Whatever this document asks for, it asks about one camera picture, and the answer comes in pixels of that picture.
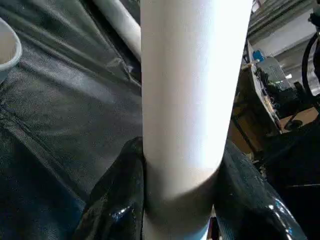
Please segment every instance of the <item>black plastic sheet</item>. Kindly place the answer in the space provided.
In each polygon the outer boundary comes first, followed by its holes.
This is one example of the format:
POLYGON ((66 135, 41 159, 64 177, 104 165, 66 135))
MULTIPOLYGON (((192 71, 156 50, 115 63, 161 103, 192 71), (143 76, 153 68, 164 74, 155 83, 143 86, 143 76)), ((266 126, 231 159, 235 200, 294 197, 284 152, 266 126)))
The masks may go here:
POLYGON ((281 197, 231 142, 225 146, 215 191, 223 239, 307 239, 281 197))
POLYGON ((0 84, 0 238, 68 239, 142 134, 140 64, 91 1, 0 0, 0 17, 23 48, 0 84))

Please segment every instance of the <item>black wrinkled plastic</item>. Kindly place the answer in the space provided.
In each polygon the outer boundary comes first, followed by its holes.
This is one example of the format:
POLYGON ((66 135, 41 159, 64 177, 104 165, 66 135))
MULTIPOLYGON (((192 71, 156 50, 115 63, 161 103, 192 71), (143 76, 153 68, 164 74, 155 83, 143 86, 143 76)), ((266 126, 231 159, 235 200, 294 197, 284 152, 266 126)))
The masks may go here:
POLYGON ((74 240, 139 240, 144 211, 142 138, 125 144, 93 188, 74 240))
POLYGON ((23 48, 0 84, 0 238, 69 239, 142 135, 140 64, 90 0, 0 0, 0 17, 23 48))
POLYGON ((226 143, 215 190, 224 240, 307 239, 280 196, 231 142, 226 143))

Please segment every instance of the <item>white pipe in background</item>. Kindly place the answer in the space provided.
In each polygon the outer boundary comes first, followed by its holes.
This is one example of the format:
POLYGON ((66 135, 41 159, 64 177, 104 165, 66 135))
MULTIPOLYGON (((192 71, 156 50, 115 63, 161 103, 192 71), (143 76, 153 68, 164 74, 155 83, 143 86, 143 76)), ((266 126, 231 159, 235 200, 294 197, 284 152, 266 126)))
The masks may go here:
POLYGON ((206 237, 252 0, 141 0, 146 240, 206 237))
POLYGON ((93 0, 134 56, 141 61, 141 28, 120 0, 93 0))

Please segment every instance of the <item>wooden panel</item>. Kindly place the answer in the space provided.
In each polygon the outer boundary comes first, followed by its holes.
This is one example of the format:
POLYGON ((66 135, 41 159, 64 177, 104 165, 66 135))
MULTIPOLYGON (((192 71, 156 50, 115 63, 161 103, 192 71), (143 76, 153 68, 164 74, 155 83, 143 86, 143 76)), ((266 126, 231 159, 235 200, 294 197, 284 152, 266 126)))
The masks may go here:
MULTIPOLYGON (((312 107, 307 110, 299 112, 294 119, 302 121, 303 122, 302 126, 304 126, 306 124, 313 122, 317 118, 317 116, 318 116, 318 111, 314 107, 312 107)), ((283 133, 290 132, 285 129, 285 125, 290 120, 290 118, 291 116, 288 116, 280 120, 283 133)))

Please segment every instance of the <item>white wall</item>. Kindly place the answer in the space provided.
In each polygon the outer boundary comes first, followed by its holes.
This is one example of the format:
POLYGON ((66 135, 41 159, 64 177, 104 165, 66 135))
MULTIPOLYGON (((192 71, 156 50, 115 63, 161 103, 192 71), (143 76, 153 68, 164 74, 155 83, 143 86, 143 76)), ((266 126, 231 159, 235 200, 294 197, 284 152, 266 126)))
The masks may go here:
POLYGON ((310 38, 316 32, 315 26, 308 22, 312 12, 310 9, 297 16, 270 36, 257 42, 253 48, 261 49, 267 56, 276 56, 310 38))

